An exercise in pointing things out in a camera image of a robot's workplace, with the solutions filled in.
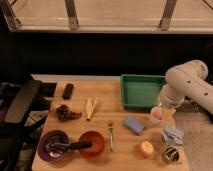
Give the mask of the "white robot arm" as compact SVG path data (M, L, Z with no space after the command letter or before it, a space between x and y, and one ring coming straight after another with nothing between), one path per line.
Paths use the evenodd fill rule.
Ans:
M192 99L213 116L213 85L205 81L208 67L201 60L191 60L168 69L166 84L159 102L167 108L178 108L186 97Z

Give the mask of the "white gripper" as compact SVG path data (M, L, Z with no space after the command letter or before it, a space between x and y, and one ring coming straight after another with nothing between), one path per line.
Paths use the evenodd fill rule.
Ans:
M165 116L172 117L176 113L176 109L170 104L167 104L162 97L158 98L158 102L159 102L159 106L161 107L162 113Z

